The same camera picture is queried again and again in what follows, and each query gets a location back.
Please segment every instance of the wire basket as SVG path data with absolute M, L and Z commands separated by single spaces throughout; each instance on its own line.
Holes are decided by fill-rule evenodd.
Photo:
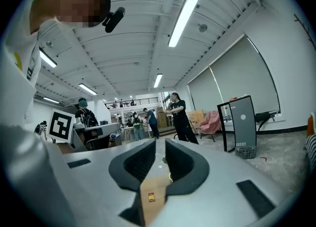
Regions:
M 236 147 L 235 150 L 235 154 L 241 158 L 254 158 L 256 156 L 255 146 Z

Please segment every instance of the black pants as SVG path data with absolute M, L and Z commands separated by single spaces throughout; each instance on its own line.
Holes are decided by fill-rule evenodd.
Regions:
M 159 137 L 159 131 L 158 131 L 157 124 L 153 123 L 153 124 L 149 124 L 149 126 L 151 127 L 151 129 L 153 131 L 154 137 L 155 138 Z
M 174 121 L 174 127 L 176 128 L 179 140 L 188 141 L 188 138 L 191 143 L 198 144 L 198 140 L 192 131 L 189 120 Z

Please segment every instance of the yellow label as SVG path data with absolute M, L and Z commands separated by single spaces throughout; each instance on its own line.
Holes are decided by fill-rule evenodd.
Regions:
M 149 201 L 155 201 L 155 194 L 154 193 L 149 193 L 148 194 L 148 200 Z
M 19 54 L 17 54 L 17 52 L 15 52 L 13 55 L 16 59 L 16 65 L 18 66 L 18 68 L 20 70 L 22 70 L 22 63 L 21 63 L 21 58 L 20 58 Z

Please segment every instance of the pink chair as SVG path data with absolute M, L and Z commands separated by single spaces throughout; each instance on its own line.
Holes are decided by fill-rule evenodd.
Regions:
M 219 119 L 218 111 L 207 112 L 204 121 L 199 124 L 201 131 L 201 138 L 203 134 L 212 135 L 213 141 L 215 142 L 213 134 L 221 128 L 221 120 Z

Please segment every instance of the black earpiece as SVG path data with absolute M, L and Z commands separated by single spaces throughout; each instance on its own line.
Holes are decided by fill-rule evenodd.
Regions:
M 122 20 L 125 14 L 125 8 L 119 7 L 115 13 L 110 12 L 102 23 L 105 26 L 105 32 L 110 33 L 114 30 L 116 25 Z

